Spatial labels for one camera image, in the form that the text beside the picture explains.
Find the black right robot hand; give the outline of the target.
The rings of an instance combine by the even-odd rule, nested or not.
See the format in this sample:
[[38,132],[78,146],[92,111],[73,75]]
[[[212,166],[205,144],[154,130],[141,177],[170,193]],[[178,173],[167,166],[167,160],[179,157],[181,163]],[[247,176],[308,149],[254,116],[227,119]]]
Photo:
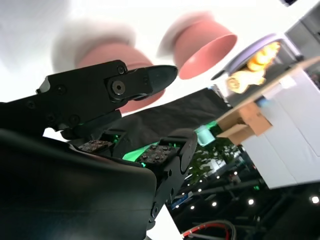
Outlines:
[[36,94],[0,105],[3,240],[143,240],[188,174],[197,146],[178,129],[124,160],[120,108],[168,87],[172,65],[114,60],[49,75]]

